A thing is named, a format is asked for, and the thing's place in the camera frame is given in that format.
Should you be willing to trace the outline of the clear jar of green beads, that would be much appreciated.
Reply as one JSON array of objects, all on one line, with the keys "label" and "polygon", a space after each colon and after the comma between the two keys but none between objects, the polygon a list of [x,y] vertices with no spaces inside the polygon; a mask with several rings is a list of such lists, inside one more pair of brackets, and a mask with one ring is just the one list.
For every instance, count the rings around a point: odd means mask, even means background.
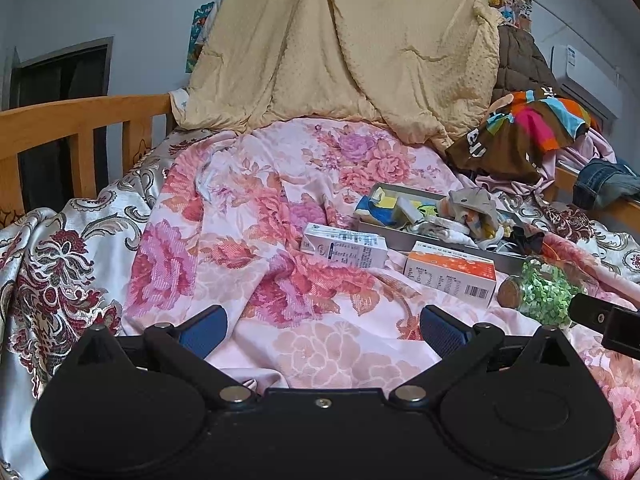
[{"label": "clear jar of green beads", "polygon": [[510,275],[497,292],[501,307],[514,309],[540,325],[569,328],[570,302],[585,291],[579,278],[571,278],[560,266],[539,257],[524,261],[518,274]]}]

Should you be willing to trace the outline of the grey white sock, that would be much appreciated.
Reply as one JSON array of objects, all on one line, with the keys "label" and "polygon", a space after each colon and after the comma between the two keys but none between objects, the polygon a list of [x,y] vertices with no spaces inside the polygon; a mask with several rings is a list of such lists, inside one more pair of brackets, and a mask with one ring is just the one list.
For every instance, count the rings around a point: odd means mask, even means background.
[{"label": "grey white sock", "polygon": [[477,248],[477,244],[472,240],[470,229],[454,220],[427,216],[426,220],[418,226],[418,232],[445,243]]}]

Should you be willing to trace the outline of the yellow blue sock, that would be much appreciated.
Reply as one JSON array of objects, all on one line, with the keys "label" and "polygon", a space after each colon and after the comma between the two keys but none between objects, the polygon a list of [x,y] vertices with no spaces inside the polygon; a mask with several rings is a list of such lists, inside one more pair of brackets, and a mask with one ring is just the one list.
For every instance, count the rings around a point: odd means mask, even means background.
[{"label": "yellow blue sock", "polygon": [[508,218],[499,219],[495,223],[487,216],[480,216],[469,225],[469,229],[476,246],[487,250],[508,237],[514,226],[514,221]]}]

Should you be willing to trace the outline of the white textured cloth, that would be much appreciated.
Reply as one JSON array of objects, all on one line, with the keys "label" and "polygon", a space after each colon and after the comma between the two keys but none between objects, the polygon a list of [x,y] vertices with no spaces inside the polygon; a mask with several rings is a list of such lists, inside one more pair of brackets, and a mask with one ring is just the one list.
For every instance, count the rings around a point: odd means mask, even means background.
[{"label": "white textured cloth", "polygon": [[398,197],[392,211],[393,222],[398,226],[410,224],[413,226],[424,219],[424,213],[421,210],[422,203],[415,200],[408,200],[404,196]]}]

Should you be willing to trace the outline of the grey beige drawstring pouch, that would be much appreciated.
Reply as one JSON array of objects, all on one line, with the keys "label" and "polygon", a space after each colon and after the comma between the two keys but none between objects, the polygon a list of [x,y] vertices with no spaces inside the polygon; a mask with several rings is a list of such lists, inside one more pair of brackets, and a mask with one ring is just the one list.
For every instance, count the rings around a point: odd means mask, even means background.
[{"label": "grey beige drawstring pouch", "polygon": [[450,191],[438,202],[437,210],[440,216],[467,227],[480,216],[487,216],[495,223],[499,220],[497,204],[484,188]]}]

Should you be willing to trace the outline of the white blue medicine box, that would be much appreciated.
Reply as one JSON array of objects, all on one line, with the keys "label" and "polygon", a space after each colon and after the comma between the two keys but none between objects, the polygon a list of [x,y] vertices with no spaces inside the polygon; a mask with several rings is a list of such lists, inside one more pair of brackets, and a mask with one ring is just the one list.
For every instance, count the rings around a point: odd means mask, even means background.
[{"label": "white blue medicine box", "polygon": [[300,250],[360,269],[382,268],[388,252],[382,236],[311,222],[303,232]]}]

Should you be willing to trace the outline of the blue denim jeans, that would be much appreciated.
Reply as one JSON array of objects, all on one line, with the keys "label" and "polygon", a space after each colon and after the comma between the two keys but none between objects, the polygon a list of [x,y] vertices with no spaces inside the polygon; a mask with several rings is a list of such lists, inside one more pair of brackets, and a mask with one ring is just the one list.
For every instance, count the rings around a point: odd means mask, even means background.
[{"label": "blue denim jeans", "polygon": [[620,198],[638,200],[639,192],[638,172],[623,162],[593,159],[578,174],[572,202],[585,210],[602,210]]}]

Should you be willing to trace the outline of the silver maroon brocade blanket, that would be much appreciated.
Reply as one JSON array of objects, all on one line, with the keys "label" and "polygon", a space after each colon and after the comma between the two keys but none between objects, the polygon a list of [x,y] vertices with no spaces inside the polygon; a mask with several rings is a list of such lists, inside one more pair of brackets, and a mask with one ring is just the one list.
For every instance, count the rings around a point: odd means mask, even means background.
[{"label": "silver maroon brocade blanket", "polygon": [[1,475],[46,471],[30,414],[94,323],[118,330],[134,253],[172,163],[206,130],[172,132],[94,200],[37,208],[1,231]]}]

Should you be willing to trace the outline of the lilac pink cloth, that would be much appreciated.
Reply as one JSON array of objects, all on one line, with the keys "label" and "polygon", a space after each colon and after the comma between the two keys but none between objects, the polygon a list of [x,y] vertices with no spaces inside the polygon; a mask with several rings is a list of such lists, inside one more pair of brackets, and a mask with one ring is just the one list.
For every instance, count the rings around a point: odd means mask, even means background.
[{"label": "lilac pink cloth", "polygon": [[542,193],[554,183],[555,169],[563,166],[579,172],[590,160],[603,159],[616,164],[614,148],[608,140],[593,128],[578,136],[568,148],[544,155],[541,166],[537,168],[538,180],[533,184],[516,181],[498,180],[493,177],[476,177],[474,183],[486,188],[489,193],[506,192],[512,195],[526,196],[530,193]]}]

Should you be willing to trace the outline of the brown multicolour striped garment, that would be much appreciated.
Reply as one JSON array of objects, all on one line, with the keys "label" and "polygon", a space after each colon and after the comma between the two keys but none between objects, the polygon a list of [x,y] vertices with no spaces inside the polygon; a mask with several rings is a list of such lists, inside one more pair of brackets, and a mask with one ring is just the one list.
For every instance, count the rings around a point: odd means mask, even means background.
[{"label": "brown multicolour striped garment", "polygon": [[491,104],[480,125],[446,149],[448,162],[470,176],[535,184],[544,158],[569,148],[598,122],[551,87],[515,91]]}]

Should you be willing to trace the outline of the dark window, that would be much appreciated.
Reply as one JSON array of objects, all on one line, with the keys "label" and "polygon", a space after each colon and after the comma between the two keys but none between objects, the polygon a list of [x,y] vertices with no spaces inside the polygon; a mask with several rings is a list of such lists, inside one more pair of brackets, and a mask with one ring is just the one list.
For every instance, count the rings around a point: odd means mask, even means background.
[{"label": "dark window", "polygon": [[91,119],[107,96],[113,39],[75,44],[13,65],[2,143],[20,170],[24,209],[60,210],[107,184],[106,123]]}]

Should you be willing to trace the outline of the white air conditioner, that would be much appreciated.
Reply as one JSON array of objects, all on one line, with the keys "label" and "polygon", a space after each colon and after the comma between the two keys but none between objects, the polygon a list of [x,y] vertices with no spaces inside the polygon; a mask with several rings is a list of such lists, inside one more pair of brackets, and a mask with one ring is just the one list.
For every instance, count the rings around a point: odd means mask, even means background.
[{"label": "white air conditioner", "polygon": [[623,111],[622,92],[616,83],[570,44],[552,47],[550,67],[561,90],[591,110],[602,129],[610,133]]}]

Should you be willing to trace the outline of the brown quilted jacket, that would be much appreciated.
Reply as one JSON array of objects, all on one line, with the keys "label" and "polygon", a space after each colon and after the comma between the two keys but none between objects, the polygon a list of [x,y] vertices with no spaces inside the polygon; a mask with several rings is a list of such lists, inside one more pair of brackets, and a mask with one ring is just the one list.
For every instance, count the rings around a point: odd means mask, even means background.
[{"label": "brown quilted jacket", "polygon": [[529,32],[511,25],[500,25],[498,32],[500,60],[491,101],[514,91],[538,87],[559,90],[555,76]]}]

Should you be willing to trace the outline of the tan yellow quilt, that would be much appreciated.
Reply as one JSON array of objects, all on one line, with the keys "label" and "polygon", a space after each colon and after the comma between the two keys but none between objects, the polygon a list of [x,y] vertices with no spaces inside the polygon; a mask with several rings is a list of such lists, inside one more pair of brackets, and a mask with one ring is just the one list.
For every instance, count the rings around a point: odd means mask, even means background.
[{"label": "tan yellow quilt", "polygon": [[488,109],[500,23],[488,0],[221,0],[172,112],[238,133],[370,122],[445,151]]}]

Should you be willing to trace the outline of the wooden bed frame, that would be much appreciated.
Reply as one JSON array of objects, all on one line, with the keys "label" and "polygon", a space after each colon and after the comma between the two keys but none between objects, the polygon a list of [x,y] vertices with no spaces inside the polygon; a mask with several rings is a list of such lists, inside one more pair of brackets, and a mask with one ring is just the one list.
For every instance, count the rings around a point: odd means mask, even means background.
[{"label": "wooden bed frame", "polygon": [[97,96],[17,107],[1,114],[1,223],[25,214],[18,155],[43,144],[70,141],[70,169],[76,197],[96,197],[93,133],[122,126],[122,170],[129,171],[152,148],[153,119],[174,128],[167,93],[150,96]]}]

